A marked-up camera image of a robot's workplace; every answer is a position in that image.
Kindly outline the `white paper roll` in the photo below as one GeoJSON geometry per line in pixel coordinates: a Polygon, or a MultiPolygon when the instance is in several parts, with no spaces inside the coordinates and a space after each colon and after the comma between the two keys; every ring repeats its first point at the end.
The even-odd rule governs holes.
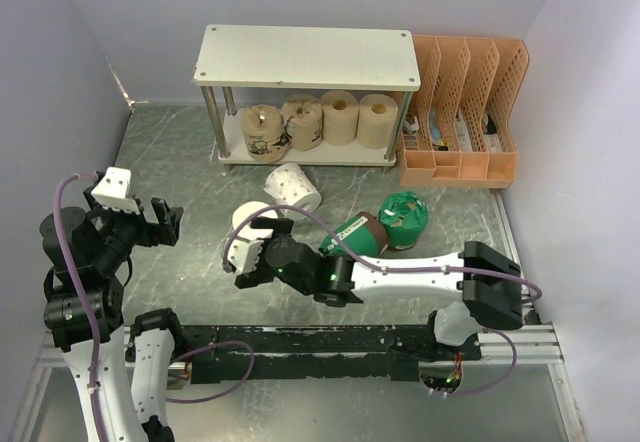
{"type": "MultiPolygon", "coordinates": [[[[251,215],[259,211],[260,209],[264,209],[267,207],[267,204],[260,201],[249,201],[241,206],[239,206],[232,214],[231,218],[231,227],[233,230],[236,230],[242,222],[248,219],[251,215]]],[[[255,239],[269,239],[273,234],[273,230],[271,228],[252,228],[251,221],[249,221],[246,225],[238,233],[238,238],[246,241],[255,240],[255,239]]]]}

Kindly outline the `white roll with red dots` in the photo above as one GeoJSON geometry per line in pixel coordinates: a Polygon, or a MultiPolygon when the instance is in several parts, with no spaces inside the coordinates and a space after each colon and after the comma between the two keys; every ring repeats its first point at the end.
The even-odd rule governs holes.
{"type": "Polygon", "coordinates": [[[264,191],[278,204],[315,211],[322,197],[301,167],[287,163],[273,170],[266,178],[264,191]]]}

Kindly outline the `green roll brown band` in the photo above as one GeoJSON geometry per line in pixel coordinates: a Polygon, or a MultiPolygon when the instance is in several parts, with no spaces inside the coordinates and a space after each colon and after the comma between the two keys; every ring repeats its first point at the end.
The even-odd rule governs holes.
{"type": "Polygon", "coordinates": [[[375,257],[390,243],[389,236],[371,213],[361,211],[335,230],[337,237],[359,256],[375,257]]]}

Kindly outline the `green paper roll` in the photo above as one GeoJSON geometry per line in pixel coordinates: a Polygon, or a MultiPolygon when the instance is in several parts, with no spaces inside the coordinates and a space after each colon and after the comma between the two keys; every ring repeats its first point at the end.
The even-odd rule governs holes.
{"type": "Polygon", "coordinates": [[[405,250],[413,247],[425,230],[429,209],[416,193],[397,192],[384,200],[378,220],[389,236],[389,248],[405,250]]]}

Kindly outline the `brown roll white label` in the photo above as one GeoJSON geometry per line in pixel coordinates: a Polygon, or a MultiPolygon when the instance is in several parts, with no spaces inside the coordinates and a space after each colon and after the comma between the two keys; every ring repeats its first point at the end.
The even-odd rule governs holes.
{"type": "Polygon", "coordinates": [[[244,110],[242,133],[249,156],[272,164],[283,158],[290,147],[280,110],[271,105],[255,105],[244,110]]]}

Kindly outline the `brown roll with cartoon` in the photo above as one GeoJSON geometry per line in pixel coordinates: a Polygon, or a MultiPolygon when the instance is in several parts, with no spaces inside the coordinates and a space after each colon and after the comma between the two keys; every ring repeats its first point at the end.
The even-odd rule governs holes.
{"type": "Polygon", "coordinates": [[[291,148],[308,151],[322,140],[323,109],[318,98],[309,94],[294,94],[284,102],[281,114],[291,148]]]}

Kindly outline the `tan unwrapped paper roll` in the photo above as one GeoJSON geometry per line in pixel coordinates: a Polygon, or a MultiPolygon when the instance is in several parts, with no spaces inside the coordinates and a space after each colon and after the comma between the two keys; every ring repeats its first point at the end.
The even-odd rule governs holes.
{"type": "Polygon", "coordinates": [[[323,139],[332,146],[344,146],[356,138],[359,102],[349,92],[332,90],[320,99],[323,110],[323,139]]]}
{"type": "Polygon", "coordinates": [[[384,94],[369,94],[360,100],[356,139],[366,149],[386,148],[398,112],[396,101],[384,94]]]}

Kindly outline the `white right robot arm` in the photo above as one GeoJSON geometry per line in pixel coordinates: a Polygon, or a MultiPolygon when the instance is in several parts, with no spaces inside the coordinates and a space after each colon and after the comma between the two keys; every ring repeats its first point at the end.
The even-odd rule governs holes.
{"type": "Polygon", "coordinates": [[[483,329],[518,330],[523,325],[519,265],[488,245],[468,241],[460,252],[432,259],[384,259],[324,255],[291,235],[293,222],[262,214],[234,219],[225,245],[224,268],[240,289],[279,280],[330,307],[395,296],[444,302],[429,317],[426,352],[443,360],[483,329]]]}

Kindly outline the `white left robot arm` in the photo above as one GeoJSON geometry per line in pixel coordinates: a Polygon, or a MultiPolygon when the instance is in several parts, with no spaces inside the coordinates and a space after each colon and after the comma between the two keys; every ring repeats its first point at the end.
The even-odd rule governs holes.
{"type": "Polygon", "coordinates": [[[43,320],[75,383],[90,441],[172,441],[165,394],[170,361],[187,347],[170,308],[140,315],[134,325],[132,372],[125,367],[124,285],[116,275],[134,247],[173,246],[183,210],[155,198],[156,222],[143,213],[99,206],[65,207],[67,180],[54,192],[53,210],[40,225],[51,261],[43,288],[43,320]]]}

